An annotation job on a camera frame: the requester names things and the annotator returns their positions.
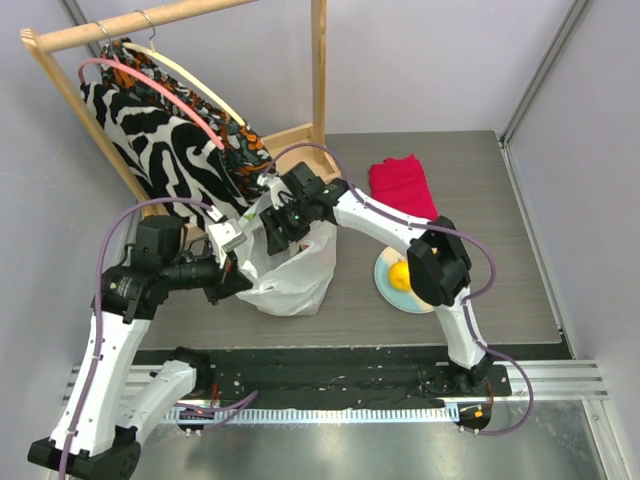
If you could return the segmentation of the white plastic bag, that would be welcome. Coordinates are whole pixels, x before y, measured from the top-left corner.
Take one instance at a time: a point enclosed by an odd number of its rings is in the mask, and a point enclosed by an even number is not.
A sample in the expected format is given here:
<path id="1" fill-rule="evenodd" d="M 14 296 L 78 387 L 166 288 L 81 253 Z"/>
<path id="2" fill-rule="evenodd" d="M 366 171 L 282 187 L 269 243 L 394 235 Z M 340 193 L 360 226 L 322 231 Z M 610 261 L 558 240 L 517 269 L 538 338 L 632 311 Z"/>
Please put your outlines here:
<path id="1" fill-rule="evenodd" d="M 252 281 L 252 288 L 237 297 L 269 315 L 313 315 L 334 276 L 337 227 L 314 222 L 302 240 L 270 256 L 266 228 L 259 219 L 261 211 L 270 205 L 269 196 L 264 194 L 239 220 L 246 241 L 235 254 L 239 270 Z"/>

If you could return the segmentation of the yellow fake orange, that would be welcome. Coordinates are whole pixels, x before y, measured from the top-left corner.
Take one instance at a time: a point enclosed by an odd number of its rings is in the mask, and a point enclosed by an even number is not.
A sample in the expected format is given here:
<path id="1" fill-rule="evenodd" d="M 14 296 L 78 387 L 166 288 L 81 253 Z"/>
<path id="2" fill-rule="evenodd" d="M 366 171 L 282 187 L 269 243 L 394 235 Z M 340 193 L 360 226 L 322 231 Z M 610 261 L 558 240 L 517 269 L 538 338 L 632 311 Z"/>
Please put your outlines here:
<path id="1" fill-rule="evenodd" d="M 398 261 L 392 264 L 388 270 L 388 281 L 391 287 L 397 291 L 410 291 L 411 281 L 408 262 Z"/>

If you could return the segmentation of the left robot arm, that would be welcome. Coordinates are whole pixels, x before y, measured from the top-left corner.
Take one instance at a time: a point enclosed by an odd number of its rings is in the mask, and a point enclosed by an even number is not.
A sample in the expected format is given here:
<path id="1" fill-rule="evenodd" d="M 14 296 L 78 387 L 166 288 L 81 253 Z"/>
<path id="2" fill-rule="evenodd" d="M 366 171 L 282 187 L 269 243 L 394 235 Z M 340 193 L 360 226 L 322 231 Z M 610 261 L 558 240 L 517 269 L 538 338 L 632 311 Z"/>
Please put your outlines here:
<path id="1" fill-rule="evenodd" d="M 186 347 L 129 402 L 121 400 L 136 351 L 158 307 L 173 291 L 201 289 L 215 304 L 251 287 L 235 248 L 246 236 L 237 221 L 207 227 L 211 252 L 188 257 L 183 224 L 169 216 L 139 223 L 124 263 L 99 267 L 86 351 L 69 401 L 52 433 L 34 441 L 30 463 L 76 479 L 128 479 L 142 446 L 182 398 L 205 397 L 214 383 L 210 357 Z"/>

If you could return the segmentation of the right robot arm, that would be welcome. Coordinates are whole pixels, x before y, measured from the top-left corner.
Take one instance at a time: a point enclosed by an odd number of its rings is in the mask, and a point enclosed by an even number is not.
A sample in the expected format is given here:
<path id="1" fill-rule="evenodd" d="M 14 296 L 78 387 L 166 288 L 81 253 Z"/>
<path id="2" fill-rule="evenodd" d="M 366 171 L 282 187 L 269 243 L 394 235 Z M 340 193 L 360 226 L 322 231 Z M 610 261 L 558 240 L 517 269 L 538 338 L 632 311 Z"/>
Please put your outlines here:
<path id="1" fill-rule="evenodd" d="M 258 184 L 270 198 L 259 214 L 270 255 L 300 240 L 314 222 L 359 231 L 394 249 L 408 262 L 413 293 L 434 308 L 454 365 L 455 389 L 472 395 L 486 385 L 493 358 L 471 306 L 471 260 L 462 233 L 448 218 L 403 214 L 343 179 L 324 181 L 303 162 L 282 176 L 262 174 Z"/>

